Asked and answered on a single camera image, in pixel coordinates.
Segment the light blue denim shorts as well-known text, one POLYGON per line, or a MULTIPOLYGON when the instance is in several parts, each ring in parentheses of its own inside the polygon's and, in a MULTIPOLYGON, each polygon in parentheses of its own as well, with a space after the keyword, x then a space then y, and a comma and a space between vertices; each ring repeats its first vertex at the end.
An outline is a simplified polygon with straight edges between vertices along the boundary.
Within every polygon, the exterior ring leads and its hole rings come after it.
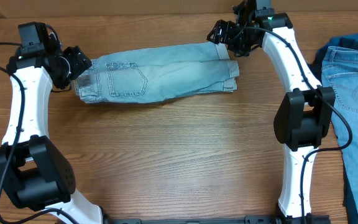
POLYGON ((156 103, 185 96, 233 92, 238 62, 225 45, 204 42, 103 55, 75 80, 85 103, 156 103))

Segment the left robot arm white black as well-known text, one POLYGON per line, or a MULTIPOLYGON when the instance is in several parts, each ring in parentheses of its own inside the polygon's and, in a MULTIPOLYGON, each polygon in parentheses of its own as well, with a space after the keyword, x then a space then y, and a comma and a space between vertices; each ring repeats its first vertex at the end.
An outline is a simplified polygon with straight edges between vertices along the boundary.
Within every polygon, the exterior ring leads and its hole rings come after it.
POLYGON ((109 223, 100 206, 76 188, 73 169, 48 133, 50 94, 71 90, 91 66, 79 47, 63 49, 54 29, 41 22, 18 26, 21 42, 4 72, 12 85, 7 131, 0 145, 0 196, 34 217, 52 214, 63 223, 109 223))

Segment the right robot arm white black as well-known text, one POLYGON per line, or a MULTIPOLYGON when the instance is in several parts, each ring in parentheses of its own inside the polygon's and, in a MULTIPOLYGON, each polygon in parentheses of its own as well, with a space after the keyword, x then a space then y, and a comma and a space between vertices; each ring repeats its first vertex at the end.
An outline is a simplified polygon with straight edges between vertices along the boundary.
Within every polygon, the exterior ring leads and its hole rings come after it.
POLYGON ((270 222, 330 223, 329 216, 312 213, 310 188, 316 150, 329 129, 334 91, 323 87, 308 68, 287 14, 276 13, 270 1, 257 0, 242 1, 233 13, 236 20, 217 21, 207 40, 226 44, 236 57, 262 48, 285 92, 273 121, 283 146, 283 185, 270 222))

